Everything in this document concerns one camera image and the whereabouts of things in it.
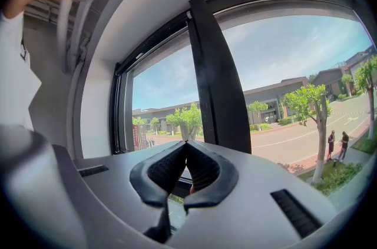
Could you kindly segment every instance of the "street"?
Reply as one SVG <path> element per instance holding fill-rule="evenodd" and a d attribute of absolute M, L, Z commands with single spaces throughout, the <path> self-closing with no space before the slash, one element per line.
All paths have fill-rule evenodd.
<path fill-rule="evenodd" d="M 350 142 L 369 126 L 369 99 L 366 94 L 346 101 L 334 101 L 330 104 L 332 115 L 327 121 L 327 137 L 335 130 L 335 142 L 342 139 L 342 132 L 350 136 Z M 161 135 L 147 135 L 153 138 L 155 145 L 179 140 L 181 138 Z M 269 132 L 252 133 L 252 154 L 276 163 L 293 164 L 318 153 L 318 131 L 313 120 L 307 127 L 296 124 Z"/>

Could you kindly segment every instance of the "flat roof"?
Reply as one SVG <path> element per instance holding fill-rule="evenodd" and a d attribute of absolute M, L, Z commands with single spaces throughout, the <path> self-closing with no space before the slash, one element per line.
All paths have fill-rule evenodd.
<path fill-rule="evenodd" d="M 243 91 L 243 95 L 258 93 L 258 92 L 267 91 L 267 90 L 271 90 L 271 89 L 275 89 L 275 88 L 279 88 L 279 87 L 283 87 L 283 86 L 287 86 L 287 85 L 292 85 L 292 84 L 295 84 L 297 82 L 302 82 L 304 84 L 305 81 L 306 81 L 306 83 L 308 83 L 306 77 L 283 79 L 281 82 L 279 82 L 277 84 L 272 84 L 272 85 L 268 85 L 268 86 L 264 86 L 264 87 L 260 87 L 260 88 L 255 88 L 255 89 Z M 195 103 L 197 105 L 199 104 L 198 101 L 193 101 L 193 102 L 188 102 L 186 104 L 173 105 L 173 106 L 170 106 L 170 107 L 165 107 L 165 108 L 160 108 L 160 109 L 149 108 L 149 109 L 144 109 L 143 111 L 140 110 L 140 109 L 135 109 L 135 110 L 132 110 L 132 115 L 135 116 L 135 115 L 141 115 L 141 114 L 149 114 L 149 113 L 154 113 L 154 112 L 167 111 L 167 110 L 177 109 L 177 108 L 184 108 L 184 107 L 189 107 L 192 103 Z"/>

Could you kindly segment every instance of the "tree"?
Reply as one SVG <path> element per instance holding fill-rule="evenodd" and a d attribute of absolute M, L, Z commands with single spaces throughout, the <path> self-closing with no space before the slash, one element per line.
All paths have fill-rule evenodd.
<path fill-rule="evenodd" d="M 283 100 L 279 98 L 279 113 L 280 113 L 280 119 L 284 118 L 284 105 Z"/>
<path fill-rule="evenodd" d="M 295 92 L 287 93 L 284 97 L 284 104 L 289 108 L 296 110 L 297 120 L 301 125 L 306 126 L 306 121 L 310 117 L 317 124 L 319 134 L 318 158 L 316 170 L 314 172 L 312 183 L 318 183 L 325 163 L 325 149 L 326 149 L 326 122 L 331 108 L 329 108 L 329 101 L 326 100 L 325 85 L 302 86 Z M 310 105 L 314 105 L 316 111 L 316 118 L 310 113 Z"/>
<path fill-rule="evenodd" d="M 147 120 L 145 118 L 139 117 L 132 117 L 132 124 L 133 125 L 142 125 L 147 124 Z"/>
<path fill-rule="evenodd" d="M 201 112 L 193 102 L 190 109 L 176 109 L 174 114 L 166 116 L 166 122 L 181 128 L 182 140 L 195 140 L 198 129 L 202 126 Z"/>
<path fill-rule="evenodd" d="M 260 131 L 260 122 L 259 122 L 259 115 L 262 111 L 265 111 L 269 108 L 269 105 L 265 104 L 264 102 L 255 101 L 248 106 L 248 109 L 251 112 L 255 112 L 258 114 L 258 123 L 259 123 L 259 131 Z"/>
<path fill-rule="evenodd" d="M 352 75 L 351 74 L 344 74 L 342 76 L 342 82 L 343 82 L 343 84 L 346 85 L 348 97 L 351 97 L 350 82 L 352 82 L 352 81 L 353 80 L 352 80 Z"/>
<path fill-rule="evenodd" d="M 158 132 L 157 132 L 157 124 L 159 124 L 159 123 L 160 123 L 160 120 L 158 118 L 153 117 L 151 119 L 151 128 L 156 131 L 156 135 L 158 134 Z"/>
<path fill-rule="evenodd" d="M 377 57 L 367 60 L 357 71 L 355 75 L 356 88 L 364 90 L 369 97 L 369 113 L 371 114 L 371 122 L 369 124 L 368 139 L 373 138 L 374 121 L 375 121 L 375 102 L 372 73 L 377 69 Z"/>
<path fill-rule="evenodd" d="M 310 84 L 312 84 L 316 77 L 317 77 L 316 74 L 310 74 L 310 75 L 307 77 L 307 80 L 309 81 Z"/>

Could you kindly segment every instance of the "sky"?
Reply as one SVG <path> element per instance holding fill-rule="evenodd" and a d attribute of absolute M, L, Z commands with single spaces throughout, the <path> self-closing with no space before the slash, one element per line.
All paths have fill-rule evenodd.
<path fill-rule="evenodd" d="M 328 16 L 281 16 L 223 33 L 244 91 L 330 69 L 372 45 L 359 22 Z M 133 109 L 198 100 L 191 46 L 134 78 Z"/>

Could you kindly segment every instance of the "low building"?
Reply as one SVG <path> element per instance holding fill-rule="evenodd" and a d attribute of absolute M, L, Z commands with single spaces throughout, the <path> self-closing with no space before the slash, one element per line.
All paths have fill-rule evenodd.
<path fill-rule="evenodd" d="M 322 70 L 318 72 L 312 84 L 315 86 L 325 85 L 328 95 L 334 95 L 335 97 L 338 97 L 339 94 L 347 93 L 345 85 L 343 85 L 342 82 L 342 77 L 345 74 L 351 74 L 349 65 L 345 65 L 340 68 Z"/>
<path fill-rule="evenodd" d="M 337 68 L 323 70 L 318 72 L 316 78 L 313 81 L 313 85 L 325 85 L 328 95 L 334 95 L 338 97 L 339 94 L 347 94 L 346 85 L 342 82 L 342 77 L 345 74 L 351 74 L 355 79 L 357 69 L 368 59 L 376 55 L 376 49 L 370 46 L 365 51 L 357 52 L 355 55 L 342 62 Z M 354 91 L 353 83 L 350 84 L 350 91 Z"/>
<path fill-rule="evenodd" d="M 278 84 L 273 84 L 265 87 L 260 87 L 256 89 L 251 89 L 244 91 L 245 103 L 250 105 L 255 101 L 265 102 L 269 107 L 266 111 L 261 112 L 258 115 L 255 112 L 249 111 L 249 121 L 250 124 L 259 124 L 263 122 L 273 123 L 280 119 L 280 100 L 285 94 L 293 92 L 302 86 L 307 85 L 309 82 L 306 77 L 284 79 Z M 147 119 L 147 129 L 150 129 L 150 121 L 152 118 L 156 117 L 159 119 L 159 124 L 157 124 L 158 131 L 176 132 L 177 128 L 172 127 L 170 124 L 166 123 L 166 116 L 169 114 L 174 114 L 176 109 L 182 110 L 183 108 L 190 109 L 191 103 L 173 105 L 171 107 L 160 108 L 160 109 L 135 109 L 132 111 L 133 117 L 141 117 Z M 282 113 L 284 116 L 292 115 L 292 112 L 283 108 Z"/>

